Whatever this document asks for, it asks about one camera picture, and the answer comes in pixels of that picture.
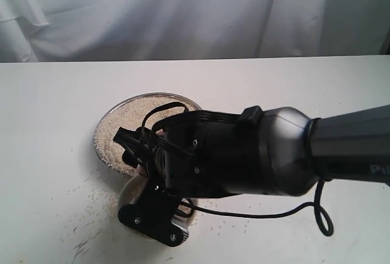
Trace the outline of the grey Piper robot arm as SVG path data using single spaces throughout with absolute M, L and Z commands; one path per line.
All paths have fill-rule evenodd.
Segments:
M 389 107 L 311 119 L 292 107 L 189 111 L 118 129 L 125 160 L 180 198 L 301 196 L 320 180 L 389 182 Z

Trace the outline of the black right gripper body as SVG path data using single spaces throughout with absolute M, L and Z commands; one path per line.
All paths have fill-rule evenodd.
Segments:
M 165 189 L 178 198 L 267 194 L 260 155 L 264 112 L 189 111 L 143 129 L 143 140 L 163 157 Z

